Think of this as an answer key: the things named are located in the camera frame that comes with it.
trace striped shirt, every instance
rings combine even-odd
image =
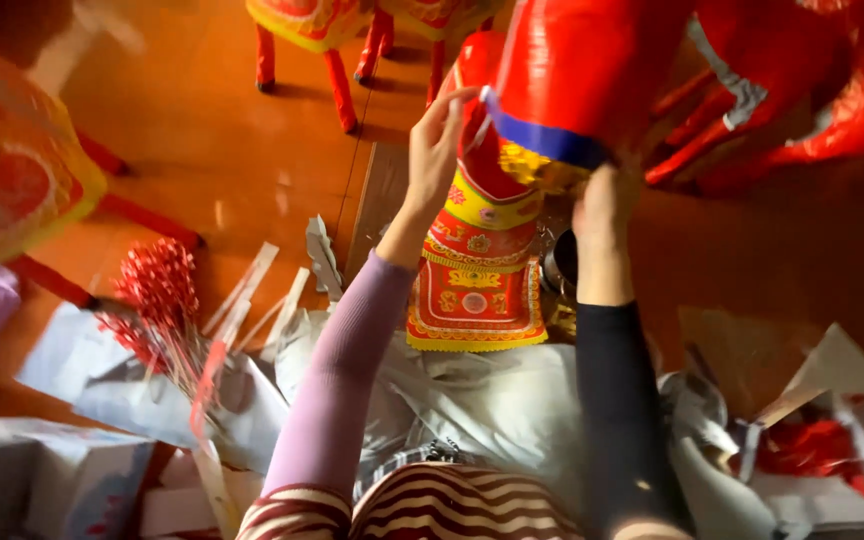
[[[470,465],[405,465],[356,504],[312,485],[259,497],[238,540],[581,540],[546,487],[530,476]]]

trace person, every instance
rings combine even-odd
[[[409,185],[312,352],[240,540],[315,538],[687,539],[694,527],[665,452],[659,395],[630,275],[627,224],[640,182],[606,165],[576,202],[577,386],[590,444],[580,525],[554,494],[436,448],[438,461],[392,467],[351,508],[379,363],[402,319],[423,240],[448,195],[466,87],[442,95],[411,132]]]

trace lavender sleeve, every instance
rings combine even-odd
[[[368,255],[312,350],[262,495],[311,484],[351,499],[373,382],[415,276],[375,251]]]

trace metal pot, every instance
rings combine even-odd
[[[550,292],[561,295],[562,300],[574,304],[579,283],[579,251],[575,233],[567,228],[559,234],[542,257],[541,283]]]

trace black sleeve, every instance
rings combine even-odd
[[[608,538],[629,520],[651,518],[695,534],[669,463],[656,373],[635,302],[580,304],[576,373],[589,451],[586,538]]]

